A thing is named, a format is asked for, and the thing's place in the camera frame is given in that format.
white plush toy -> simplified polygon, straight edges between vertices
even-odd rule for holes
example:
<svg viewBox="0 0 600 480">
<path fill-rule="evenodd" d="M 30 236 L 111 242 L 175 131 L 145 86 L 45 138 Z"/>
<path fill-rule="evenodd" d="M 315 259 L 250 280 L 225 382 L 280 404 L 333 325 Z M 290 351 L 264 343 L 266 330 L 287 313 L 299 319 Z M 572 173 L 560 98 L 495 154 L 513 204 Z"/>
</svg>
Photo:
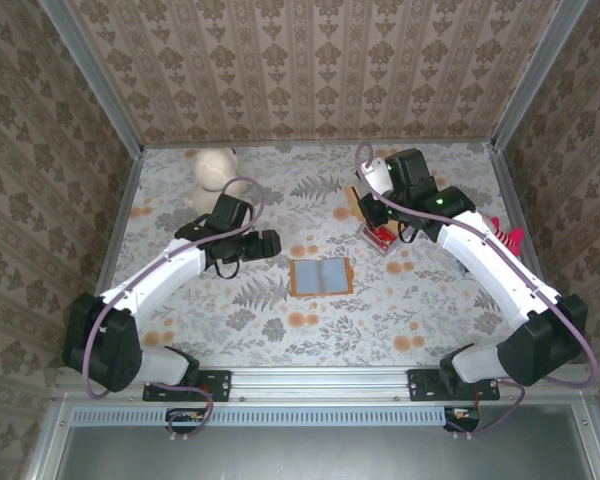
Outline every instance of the white plush toy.
<svg viewBox="0 0 600 480">
<path fill-rule="evenodd" d="M 233 148 L 205 148 L 195 154 L 192 163 L 197 184 L 184 201 L 198 215 L 211 213 L 224 184 L 238 176 L 238 156 Z M 245 182 L 235 182 L 225 193 L 237 197 L 245 188 Z"/>
</svg>

wall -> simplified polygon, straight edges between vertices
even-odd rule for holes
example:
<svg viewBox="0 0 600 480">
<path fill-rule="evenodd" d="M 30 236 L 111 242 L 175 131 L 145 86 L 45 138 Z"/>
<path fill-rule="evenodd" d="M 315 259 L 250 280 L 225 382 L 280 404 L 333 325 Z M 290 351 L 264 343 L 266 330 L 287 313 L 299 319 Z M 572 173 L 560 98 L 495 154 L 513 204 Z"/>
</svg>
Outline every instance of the wall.
<svg viewBox="0 0 600 480">
<path fill-rule="evenodd" d="M 505 153 L 544 272 L 587 301 L 600 360 L 600 0 L 589 2 Z"/>
<path fill-rule="evenodd" d="M 147 144 L 490 137 L 557 0 L 69 0 Z"/>
<path fill-rule="evenodd" d="M 37 2 L 1 0 L 1 480 L 35 445 L 65 309 L 95 285 L 129 167 Z"/>
</svg>

floral tablecloth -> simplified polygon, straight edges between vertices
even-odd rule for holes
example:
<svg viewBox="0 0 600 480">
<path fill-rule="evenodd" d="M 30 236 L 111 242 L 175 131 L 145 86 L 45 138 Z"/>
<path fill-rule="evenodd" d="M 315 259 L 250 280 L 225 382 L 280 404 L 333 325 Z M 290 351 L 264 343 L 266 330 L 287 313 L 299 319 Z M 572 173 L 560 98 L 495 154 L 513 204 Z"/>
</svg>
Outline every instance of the floral tablecloth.
<svg viewBox="0 0 600 480">
<path fill-rule="evenodd" d="M 376 152 L 417 147 L 438 185 L 460 187 L 489 216 L 508 224 L 486 144 L 378 145 Z M 471 273 L 424 236 L 388 258 L 357 235 L 359 222 L 343 188 L 358 185 L 355 145 L 242 147 L 241 173 L 267 191 L 259 230 L 282 240 L 275 258 L 242 264 L 232 280 L 213 268 L 180 287 L 141 331 L 145 345 L 174 345 L 204 366 L 342 366 L 435 364 L 484 337 L 509 332 Z M 193 188 L 191 149 L 149 150 L 117 262 L 119 283 L 197 217 L 184 201 Z M 245 199 L 256 201 L 249 190 Z M 354 293 L 292 298 L 292 258 L 346 256 Z"/>
</svg>

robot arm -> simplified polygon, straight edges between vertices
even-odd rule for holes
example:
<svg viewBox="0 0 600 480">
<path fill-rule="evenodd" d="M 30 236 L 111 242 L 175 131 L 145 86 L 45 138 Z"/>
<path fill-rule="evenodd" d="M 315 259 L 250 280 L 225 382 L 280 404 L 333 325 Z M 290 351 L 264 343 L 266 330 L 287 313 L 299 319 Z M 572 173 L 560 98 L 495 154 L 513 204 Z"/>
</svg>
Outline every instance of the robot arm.
<svg viewBox="0 0 600 480">
<path fill-rule="evenodd" d="M 576 295 L 562 298 L 555 289 L 527 270 L 497 241 L 464 193 L 455 187 L 438 191 L 420 151 L 411 149 L 385 160 L 375 159 L 361 170 L 372 189 L 392 202 L 462 222 L 483 235 L 477 238 L 455 224 L 395 211 L 371 193 L 359 202 L 369 226 L 375 228 L 395 219 L 412 232 L 423 231 L 454 255 L 494 298 L 514 330 L 511 336 L 501 341 L 468 345 L 445 357 L 441 361 L 440 375 L 450 392 L 480 380 L 502 377 L 511 377 L 519 384 L 529 386 L 580 353 L 578 341 L 538 295 L 550 299 L 580 332 L 585 327 L 586 305 Z M 415 239 L 415 234 L 407 236 L 411 241 Z M 495 245 L 508 262 L 487 243 Z M 508 263 L 514 264 L 533 281 L 534 291 Z"/>
<path fill-rule="evenodd" d="M 112 392 L 132 383 L 195 386 L 197 360 L 171 347 L 142 346 L 138 331 L 178 287 L 212 265 L 219 273 L 219 263 L 239 265 L 240 261 L 280 253 L 280 237 L 274 230 L 249 232 L 192 247 L 192 242 L 240 228 L 248 212 L 253 212 L 250 204 L 222 194 L 209 216 L 178 230 L 167 248 L 131 278 L 99 297 L 80 295 L 71 309 L 64 363 L 82 371 L 87 338 L 97 317 L 113 302 L 115 308 L 105 317 L 88 355 L 89 378 Z"/>
</svg>

mounting plate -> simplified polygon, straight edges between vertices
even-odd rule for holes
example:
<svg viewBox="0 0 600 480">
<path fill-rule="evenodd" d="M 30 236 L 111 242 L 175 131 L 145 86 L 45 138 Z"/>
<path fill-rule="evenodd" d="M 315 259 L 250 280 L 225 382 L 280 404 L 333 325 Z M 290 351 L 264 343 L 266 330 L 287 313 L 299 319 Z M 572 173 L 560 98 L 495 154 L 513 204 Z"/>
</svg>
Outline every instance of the mounting plate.
<svg viewBox="0 0 600 480">
<path fill-rule="evenodd" d="M 231 370 L 200 370 L 197 388 L 209 392 L 214 402 L 228 402 L 231 393 Z M 173 392 L 154 385 L 145 385 L 142 392 L 145 402 L 197 402 L 201 395 L 193 392 Z"/>
<path fill-rule="evenodd" d="M 500 389 L 495 380 L 481 380 L 468 385 L 469 388 L 458 392 L 456 395 L 449 394 L 447 388 L 440 379 L 438 368 L 416 368 L 407 371 L 409 380 L 409 396 L 412 402 L 439 402 L 453 401 L 475 401 L 476 390 L 480 401 L 500 400 Z"/>
</svg>

